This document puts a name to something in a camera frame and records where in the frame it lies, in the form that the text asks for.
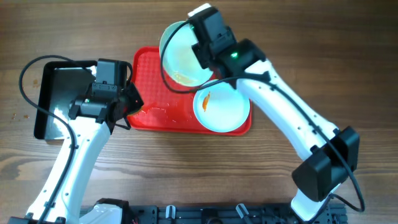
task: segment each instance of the wood grain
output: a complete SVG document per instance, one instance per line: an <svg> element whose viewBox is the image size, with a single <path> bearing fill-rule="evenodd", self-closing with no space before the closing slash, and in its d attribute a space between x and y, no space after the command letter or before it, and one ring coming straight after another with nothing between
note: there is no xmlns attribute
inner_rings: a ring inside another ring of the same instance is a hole
<svg viewBox="0 0 398 224"><path fill-rule="evenodd" d="M20 96L22 67L45 54L131 61L196 1L0 3L0 223L23 216L42 188L60 141L33 137L35 109ZM398 223L398 3L396 1L214 1L238 39L253 40L315 110L361 135L358 170L367 210L350 223ZM24 88L38 100L42 67ZM101 152L84 205L102 197L133 205L288 202L300 164L259 111L244 136L125 131ZM349 181L338 193L356 202Z"/></svg>

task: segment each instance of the white plate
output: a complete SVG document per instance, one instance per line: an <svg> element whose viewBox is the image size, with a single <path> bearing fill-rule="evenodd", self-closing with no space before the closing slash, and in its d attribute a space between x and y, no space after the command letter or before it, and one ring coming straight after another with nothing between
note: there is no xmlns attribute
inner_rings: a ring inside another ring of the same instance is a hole
<svg viewBox="0 0 398 224"><path fill-rule="evenodd" d="M203 101L209 92L210 99L205 111ZM234 90L230 84L222 82L197 91L193 99L193 112L201 125L207 129L227 133L237 129L247 120L250 101L249 98Z"/></svg>

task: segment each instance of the food residue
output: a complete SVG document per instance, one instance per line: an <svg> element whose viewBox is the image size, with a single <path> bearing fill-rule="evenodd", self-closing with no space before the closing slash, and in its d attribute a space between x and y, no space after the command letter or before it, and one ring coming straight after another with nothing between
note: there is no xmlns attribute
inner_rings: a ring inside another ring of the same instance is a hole
<svg viewBox="0 0 398 224"><path fill-rule="evenodd" d="M34 88L38 88L38 87L40 87L40 83L39 83L39 81L37 81L37 79L35 79L35 80L33 80L33 87Z"/></svg>
<svg viewBox="0 0 398 224"><path fill-rule="evenodd" d="M207 109L207 103L209 102L209 99L210 99L210 92L209 92L209 94L207 94L207 96L205 97L205 100L203 100L202 107L203 107L203 110L205 110L205 112L206 112L206 109Z"/></svg>

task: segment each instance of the white bowl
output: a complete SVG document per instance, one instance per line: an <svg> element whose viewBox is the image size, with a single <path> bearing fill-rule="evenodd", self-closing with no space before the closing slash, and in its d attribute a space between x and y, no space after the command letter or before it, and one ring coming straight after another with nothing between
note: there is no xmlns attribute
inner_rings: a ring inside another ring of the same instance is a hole
<svg viewBox="0 0 398 224"><path fill-rule="evenodd" d="M172 32L184 21L170 25L160 39L159 52ZM210 69L202 69L192 50L198 39L189 24L183 26L169 42L163 58L163 67L169 76L183 86L199 86L207 82L213 74Z"/></svg>
<svg viewBox="0 0 398 224"><path fill-rule="evenodd" d="M205 111L203 101L209 92L210 99ZM222 82L197 91L193 99L193 112L205 128L218 133L227 133L237 129L247 120L250 101L239 91L234 90L230 84Z"/></svg>

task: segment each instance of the red tray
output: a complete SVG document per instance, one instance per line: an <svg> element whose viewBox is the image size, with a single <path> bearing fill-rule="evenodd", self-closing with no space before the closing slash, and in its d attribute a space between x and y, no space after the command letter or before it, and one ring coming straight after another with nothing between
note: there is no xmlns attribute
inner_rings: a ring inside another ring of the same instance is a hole
<svg viewBox="0 0 398 224"><path fill-rule="evenodd" d="M133 71L132 81L136 84L144 100L142 110L127 117L133 128L228 136L240 136L249 131L252 120L252 109L250 109L248 119L234 131L216 133L203 127L193 113L192 104L195 94L172 93L163 84L162 77L160 76L158 47L143 47L139 49L134 56ZM166 79L176 89L188 89L175 83L168 75L166 75Z"/></svg>

